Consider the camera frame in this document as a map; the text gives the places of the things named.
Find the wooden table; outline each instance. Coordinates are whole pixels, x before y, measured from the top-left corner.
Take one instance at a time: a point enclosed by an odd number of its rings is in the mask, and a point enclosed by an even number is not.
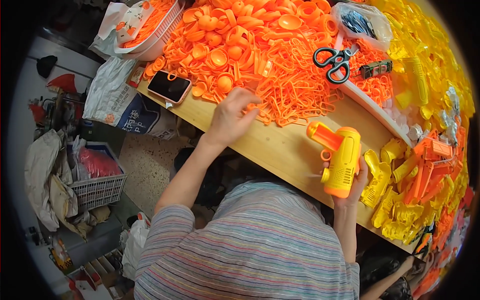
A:
[[[147,81],[142,80],[138,91],[165,107],[163,98],[148,92],[147,86]],[[362,153],[372,149],[379,155],[382,146],[393,135],[351,98],[345,96],[343,100],[336,102],[335,106],[334,112],[325,117],[311,118],[310,121],[319,120],[333,131],[343,126],[353,127],[361,135]],[[194,99],[190,91],[180,105],[174,105],[169,110],[198,129],[206,131],[215,107],[214,103]],[[230,147],[333,208],[332,197],[323,191],[320,179],[307,177],[308,174],[318,174],[323,169],[323,161],[320,159],[323,147],[307,137],[306,129],[306,126],[296,124],[280,128],[274,123],[265,126],[262,122],[255,121],[248,132]],[[371,208],[359,202],[357,223],[384,238],[380,229],[373,227],[371,223],[373,213]],[[412,253],[416,245],[413,243],[406,246],[400,240],[386,240],[408,253]]]

